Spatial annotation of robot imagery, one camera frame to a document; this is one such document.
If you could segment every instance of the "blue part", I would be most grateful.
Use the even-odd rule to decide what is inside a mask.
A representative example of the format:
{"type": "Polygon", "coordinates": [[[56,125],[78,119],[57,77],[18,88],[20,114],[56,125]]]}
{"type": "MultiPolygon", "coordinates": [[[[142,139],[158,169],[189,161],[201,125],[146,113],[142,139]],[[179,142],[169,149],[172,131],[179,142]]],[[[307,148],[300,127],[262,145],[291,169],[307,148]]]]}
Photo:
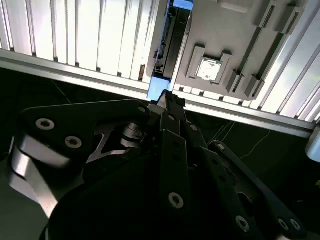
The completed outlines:
{"type": "Polygon", "coordinates": [[[149,85],[147,98],[149,100],[157,101],[163,90],[168,89],[169,85],[170,79],[153,76],[149,85]]]}
{"type": "Polygon", "coordinates": [[[320,128],[317,127],[305,148],[306,155],[311,160],[320,163],[320,128]]]}
{"type": "Polygon", "coordinates": [[[175,8],[192,11],[194,8],[194,0],[174,0],[173,6],[175,8]]]}

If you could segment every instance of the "screw head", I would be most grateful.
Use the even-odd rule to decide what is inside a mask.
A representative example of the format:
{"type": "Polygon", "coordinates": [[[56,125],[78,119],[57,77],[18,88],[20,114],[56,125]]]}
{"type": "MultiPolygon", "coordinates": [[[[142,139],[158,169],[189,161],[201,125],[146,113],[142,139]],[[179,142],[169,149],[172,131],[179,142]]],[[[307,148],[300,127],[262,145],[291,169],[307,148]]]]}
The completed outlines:
{"type": "Polygon", "coordinates": [[[195,125],[190,125],[190,128],[193,130],[193,131],[198,131],[197,127],[195,125]]]}
{"type": "Polygon", "coordinates": [[[184,207],[184,200],[183,198],[175,192],[171,192],[168,196],[169,202],[175,209],[182,209],[184,207]]]}
{"type": "Polygon", "coordinates": [[[291,222],[291,224],[294,226],[294,228],[295,228],[296,230],[301,231],[301,226],[299,225],[299,223],[297,223],[296,220],[291,219],[290,222],[291,222]]]}
{"type": "Polygon", "coordinates": [[[65,145],[72,149],[78,149],[82,146],[82,141],[76,136],[68,136],[64,140],[65,145]]]}
{"type": "Polygon", "coordinates": [[[250,231],[250,226],[247,220],[243,216],[236,216],[235,217],[236,224],[238,227],[244,231],[245,233],[248,233],[250,231]]]}
{"type": "Polygon", "coordinates": [[[172,115],[169,115],[168,117],[169,117],[172,121],[176,120],[176,118],[175,118],[174,116],[172,116],[172,115]]]}
{"type": "Polygon", "coordinates": [[[52,130],[55,128],[55,123],[47,118],[40,118],[37,121],[35,121],[35,125],[38,129],[41,130],[52,130]]]}
{"type": "Polygon", "coordinates": [[[220,143],[217,144],[216,146],[217,146],[221,151],[226,150],[225,147],[224,147],[222,144],[220,144],[220,143]]]}
{"type": "Polygon", "coordinates": [[[286,224],[285,221],[283,221],[281,218],[279,218],[279,219],[278,219],[278,222],[279,222],[280,226],[281,226],[284,230],[289,231],[289,227],[288,227],[288,225],[286,224]]]}
{"type": "Polygon", "coordinates": [[[147,110],[143,106],[138,106],[138,110],[145,113],[147,110]]]}

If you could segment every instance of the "metal bar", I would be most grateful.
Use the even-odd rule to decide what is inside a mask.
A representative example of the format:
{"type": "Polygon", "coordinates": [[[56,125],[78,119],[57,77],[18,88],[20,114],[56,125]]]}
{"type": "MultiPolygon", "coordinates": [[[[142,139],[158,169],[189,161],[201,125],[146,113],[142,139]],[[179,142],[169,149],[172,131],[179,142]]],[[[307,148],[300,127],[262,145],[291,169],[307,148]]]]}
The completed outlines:
{"type": "Polygon", "coordinates": [[[317,115],[319,114],[319,111],[320,111],[320,100],[317,102],[314,108],[310,111],[308,116],[306,116],[305,121],[307,122],[317,121],[317,115]]]}
{"type": "Polygon", "coordinates": [[[308,96],[312,93],[312,91],[316,88],[316,86],[320,83],[320,45],[318,46],[315,55],[316,58],[313,57],[310,60],[310,64],[312,64],[307,72],[300,76],[301,78],[299,85],[295,88],[295,91],[292,91],[292,94],[288,96],[287,101],[284,104],[284,108],[280,112],[281,115],[294,118],[299,109],[306,102],[308,96]]]}
{"type": "Polygon", "coordinates": [[[100,0],[78,0],[77,61],[81,68],[97,70],[100,0]]]}
{"type": "Polygon", "coordinates": [[[14,51],[32,55],[26,1],[6,0],[14,51]]]}
{"type": "Polygon", "coordinates": [[[300,41],[304,37],[308,27],[311,22],[314,20],[317,12],[320,8],[320,2],[318,0],[309,0],[305,6],[304,12],[300,18],[299,23],[295,27],[292,35],[288,38],[287,42],[283,45],[282,50],[279,52],[276,60],[274,61],[269,73],[265,78],[265,84],[257,97],[256,100],[253,100],[250,104],[250,108],[258,109],[262,107],[267,98],[274,89],[278,79],[285,70],[285,67],[289,63],[291,57],[295,53],[300,41]]]}
{"type": "Polygon", "coordinates": [[[140,7],[140,0],[127,0],[118,70],[126,79],[130,78],[132,70],[140,7]]]}
{"type": "Polygon", "coordinates": [[[307,29],[287,66],[279,77],[276,85],[262,107],[263,111],[276,113],[285,100],[290,89],[294,86],[299,75],[303,72],[309,59],[314,54],[320,43],[320,32],[318,31],[320,11],[315,16],[310,27],[307,29]]]}
{"type": "Polygon", "coordinates": [[[302,138],[309,138],[316,127],[314,123],[262,112],[240,105],[208,99],[176,90],[174,90],[173,93],[180,98],[186,99],[186,110],[217,118],[228,119],[302,138]]]}
{"type": "Polygon", "coordinates": [[[66,64],[67,58],[67,0],[52,0],[54,12],[55,52],[59,63],[66,64]]]}
{"type": "Polygon", "coordinates": [[[131,88],[141,89],[147,91],[149,89],[149,84],[139,81],[134,81],[126,78],[121,78],[117,76],[112,76],[108,74],[103,74],[96,71],[89,71],[86,69],[82,69],[79,67],[73,67],[68,66],[64,64],[60,64],[53,61],[48,61],[44,59],[39,59],[36,57],[30,57],[26,55],[17,54],[15,52],[11,51],[5,51],[0,50],[0,58],[4,61],[10,61],[11,63],[19,64],[29,64],[32,65],[35,68],[38,69],[53,69],[59,71],[62,75],[65,75],[66,73],[75,74],[79,76],[83,76],[84,78],[93,78],[93,79],[99,79],[110,83],[118,84],[120,88],[128,86],[131,88]]]}
{"type": "Polygon", "coordinates": [[[149,85],[0,49],[0,68],[146,101],[149,85]]]}
{"type": "Polygon", "coordinates": [[[28,17],[28,24],[29,24],[31,51],[32,51],[32,54],[36,54],[35,31],[34,31],[34,22],[32,18],[31,0],[25,0],[25,4],[26,4],[27,17],[28,17]]]}
{"type": "Polygon", "coordinates": [[[6,14],[2,0],[0,0],[0,48],[10,50],[6,14]]]}
{"type": "Polygon", "coordinates": [[[126,0],[103,1],[97,62],[102,73],[118,74],[125,12],[126,0]]]}
{"type": "Polygon", "coordinates": [[[320,87],[318,87],[316,89],[315,93],[311,94],[311,95],[312,95],[311,98],[307,99],[307,101],[306,101],[307,104],[305,105],[305,107],[302,106],[301,109],[303,109],[303,110],[299,111],[299,112],[301,112],[301,114],[298,113],[298,119],[299,120],[305,120],[306,121],[306,118],[309,115],[309,113],[312,111],[312,109],[315,108],[316,104],[320,100],[320,87]]]}
{"type": "Polygon", "coordinates": [[[150,20],[150,14],[152,11],[153,0],[143,0],[141,12],[139,14],[138,34],[135,44],[134,57],[132,63],[131,79],[138,80],[140,74],[140,68],[142,65],[142,59],[144,56],[146,37],[148,33],[148,25],[150,20]]]}
{"type": "Polygon", "coordinates": [[[183,39],[182,39],[181,47],[180,47],[180,50],[179,50],[178,58],[176,60],[176,64],[175,64],[175,67],[174,67],[174,71],[173,71],[173,74],[172,74],[172,79],[171,79],[171,82],[170,82],[169,91],[172,91],[174,89],[175,84],[176,84],[176,80],[177,80],[177,77],[178,77],[178,72],[180,70],[182,58],[184,56],[186,45],[187,45],[187,42],[188,42],[191,25],[192,25],[192,12],[190,12],[189,17],[188,17],[188,22],[186,23],[185,32],[184,32],[184,35],[183,35],[183,39]]]}
{"type": "Polygon", "coordinates": [[[31,0],[36,56],[54,60],[53,28],[50,0],[31,0]]]}
{"type": "Polygon", "coordinates": [[[76,65],[76,0],[66,0],[67,63],[76,65]]]}

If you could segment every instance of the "blue tab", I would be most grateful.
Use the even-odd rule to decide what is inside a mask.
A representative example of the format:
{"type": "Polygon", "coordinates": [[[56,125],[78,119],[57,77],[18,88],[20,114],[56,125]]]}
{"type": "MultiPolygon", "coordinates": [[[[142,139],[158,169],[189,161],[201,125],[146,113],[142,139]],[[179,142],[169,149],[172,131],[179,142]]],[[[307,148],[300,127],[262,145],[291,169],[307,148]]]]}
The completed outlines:
{"type": "Polygon", "coordinates": [[[175,8],[192,11],[194,8],[194,0],[174,0],[173,6],[175,8]]]}
{"type": "Polygon", "coordinates": [[[170,80],[153,76],[149,85],[147,98],[149,100],[158,101],[163,90],[169,89],[170,80]]]}

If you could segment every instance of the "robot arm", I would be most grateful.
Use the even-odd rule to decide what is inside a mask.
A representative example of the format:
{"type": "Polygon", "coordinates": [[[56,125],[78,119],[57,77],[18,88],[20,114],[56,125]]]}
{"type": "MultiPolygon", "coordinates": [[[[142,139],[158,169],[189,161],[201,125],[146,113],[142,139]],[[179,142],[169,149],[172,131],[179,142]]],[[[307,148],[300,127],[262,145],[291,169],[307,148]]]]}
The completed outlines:
{"type": "Polygon", "coordinates": [[[177,237],[304,239],[299,219],[222,142],[207,146],[184,99],[23,111],[9,184],[49,218],[42,239],[177,237]],[[84,177],[95,161],[131,154],[116,170],[84,177]]]}

